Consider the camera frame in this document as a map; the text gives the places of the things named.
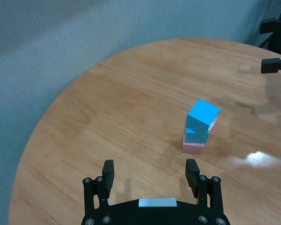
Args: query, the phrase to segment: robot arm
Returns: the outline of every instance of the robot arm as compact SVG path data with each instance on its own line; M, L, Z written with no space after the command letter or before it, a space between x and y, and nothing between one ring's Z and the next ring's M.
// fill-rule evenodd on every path
M138 199L109 205L113 160L106 160L102 176L83 179L85 216L81 225L230 225L223 213L221 179L200 175L194 159L186 160L185 176L197 204L170 199ZM94 195L99 207L94 207ZM210 207L207 206L207 195Z

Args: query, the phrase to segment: round table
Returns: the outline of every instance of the round table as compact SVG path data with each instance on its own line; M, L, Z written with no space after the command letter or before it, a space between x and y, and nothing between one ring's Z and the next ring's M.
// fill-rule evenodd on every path
M201 174L222 179L231 224L281 225L281 73L260 73L261 59L275 57L240 43L182 39L91 68L35 128L9 224L81 224L82 179L101 175L107 159L115 164L109 204L172 196L195 203L185 178L185 160L194 158ZM185 115L198 99L221 112L203 154L184 154Z

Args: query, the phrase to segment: gray wall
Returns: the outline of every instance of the gray wall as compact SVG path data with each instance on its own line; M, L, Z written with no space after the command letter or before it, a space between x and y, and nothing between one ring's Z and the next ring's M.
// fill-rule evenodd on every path
M7 223L27 140L71 81L106 57L152 41L251 43L269 1L0 0L0 224Z

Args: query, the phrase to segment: pink block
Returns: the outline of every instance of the pink block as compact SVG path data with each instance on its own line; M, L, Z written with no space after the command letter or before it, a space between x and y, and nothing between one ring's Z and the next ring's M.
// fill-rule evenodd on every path
M204 150L204 144L185 143L185 135L183 135L182 152L190 154L201 154Z

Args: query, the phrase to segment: white label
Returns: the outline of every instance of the white label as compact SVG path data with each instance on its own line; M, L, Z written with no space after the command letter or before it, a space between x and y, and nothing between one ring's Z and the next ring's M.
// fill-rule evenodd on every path
M139 207L177 207L175 197L172 198L141 198Z

